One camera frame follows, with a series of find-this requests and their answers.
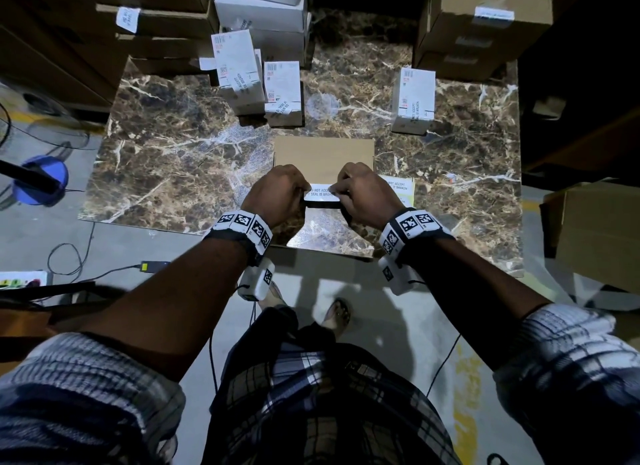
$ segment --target foot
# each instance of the foot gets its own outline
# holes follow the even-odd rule
[[[271,282],[269,285],[269,291],[267,291],[267,296],[264,300],[260,300],[258,305],[260,305],[260,310],[264,310],[267,307],[275,307],[276,305],[286,305],[276,283]]]
[[[327,310],[324,322],[321,325],[325,329],[333,331],[335,338],[338,339],[347,328],[350,320],[351,312],[347,302],[341,298],[336,298],[329,310]]]

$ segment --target person's left hand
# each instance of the person's left hand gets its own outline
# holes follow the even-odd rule
[[[251,188],[242,203],[243,211],[258,214],[273,229],[300,209],[311,185],[293,165],[272,168]]]

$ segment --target brown marble surface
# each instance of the brown marble surface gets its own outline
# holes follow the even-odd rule
[[[241,126],[209,77],[172,80],[129,63],[86,190],[80,218],[204,233],[238,207],[273,163],[276,135],[373,138],[374,169],[413,177],[415,206],[466,246],[522,272],[516,66],[487,84],[438,80],[427,136],[390,132],[393,77],[411,63],[415,26],[370,14],[318,11],[315,49],[301,71],[305,126]],[[377,256],[377,234],[347,227],[337,210],[307,209],[278,228],[290,247]]]

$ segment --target person's left arm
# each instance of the person's left arm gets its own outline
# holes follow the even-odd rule
[[[300,209],[309,188],[292,165],[275,167],[242,209],[274,228]],[[238,242],[204,239],[78,333],[36,347],[0,378],[0,461],[153,455],[180,421],[177,381],[206,344],[247,260]]]

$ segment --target blue round object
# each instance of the blue round object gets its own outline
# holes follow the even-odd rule
[[[22,164],[25,168],[37,165],[49,177],[58,181],[58,189],[53,194],[46,194],[18,180],[13,181],[13,196],[19,202],[30,206],[52,206],[65,194],[65,188],[69,182],[69,171],[64,162],[50,155],[36,155]]]

